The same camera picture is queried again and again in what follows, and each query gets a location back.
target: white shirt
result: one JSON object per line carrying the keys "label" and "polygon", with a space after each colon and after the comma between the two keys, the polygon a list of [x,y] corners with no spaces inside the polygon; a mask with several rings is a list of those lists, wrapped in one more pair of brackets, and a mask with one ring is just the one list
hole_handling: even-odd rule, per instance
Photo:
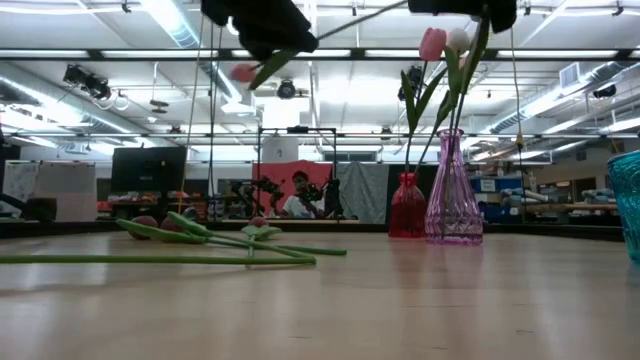
{"label": "white shirt", "polygon": [[[311,205],[313,205],[316,209],[324,211],[324,198],[319,201],[312,201]],[[311,211],[307,210],[306,207],[302,204],[302,201],[299,197],[295,195],[289,196],[287,201],[284,203],[282,210],[286,211],[289,216],[294,218],[303,218],[303,219],[315,219],[316,215]]]}

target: red backdrop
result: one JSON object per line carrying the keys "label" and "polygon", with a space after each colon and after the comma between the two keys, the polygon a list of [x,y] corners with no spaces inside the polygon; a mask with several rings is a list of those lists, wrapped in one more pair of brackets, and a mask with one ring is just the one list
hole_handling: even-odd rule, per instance
{"label": "red backdrop", "polygon": [[[291,177],[296,171],[303,171],[309,175],[309,183],[315,184],[318,188],[331,177],[331,164],[316,164],[311,161],[300,160],[289,163],[261,164],[260,177],[266,176],[271,181],[280,185],[280,191],[284,197],[278,201],[278,208],[282,208],[289,196],[296,192]],[[258,179],[258,164],[253,164],[253,179]],[[260,192],[260,204],[265,208],[265,215],[271,214],[269,205],[271,194]]]}

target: computer monitor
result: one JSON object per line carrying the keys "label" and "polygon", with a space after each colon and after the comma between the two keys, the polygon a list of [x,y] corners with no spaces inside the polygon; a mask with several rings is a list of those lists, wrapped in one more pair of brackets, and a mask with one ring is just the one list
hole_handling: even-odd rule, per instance
{"label": "computer monitor", "polygon": [[187,148],[116,148],[111,169],[111,191],[180,190]]}

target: white tulip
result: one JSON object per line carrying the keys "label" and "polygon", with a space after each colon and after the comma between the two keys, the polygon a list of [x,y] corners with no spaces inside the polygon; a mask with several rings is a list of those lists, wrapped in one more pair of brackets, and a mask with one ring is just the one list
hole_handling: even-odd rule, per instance
{"label": "white tulip", "polygon": [[469,50],[471,40],[469,35],[463,29],[453,29],[447,35],[447,46],[453,51],[457,51],[458,54],[462,54]]}

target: gray curtain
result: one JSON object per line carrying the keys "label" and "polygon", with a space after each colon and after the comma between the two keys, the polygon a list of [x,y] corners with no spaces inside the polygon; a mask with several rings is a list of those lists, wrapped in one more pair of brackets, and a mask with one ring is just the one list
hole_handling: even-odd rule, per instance
{"label": "gray curtain", "polygon": [[389,166],[338,164],[340,202],[344,216],[357,216],[362,224],[384,224],[387,212]]}

